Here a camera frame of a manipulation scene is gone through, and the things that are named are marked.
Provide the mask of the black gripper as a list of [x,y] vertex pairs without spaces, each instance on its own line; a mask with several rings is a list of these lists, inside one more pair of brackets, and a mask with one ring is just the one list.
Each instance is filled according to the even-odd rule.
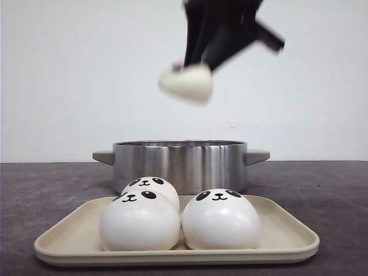
[[203,61],[211,71],[255,41],[274,52],[285,40],[257,21],[262,1],[184,1],[187,43],[184,67]]

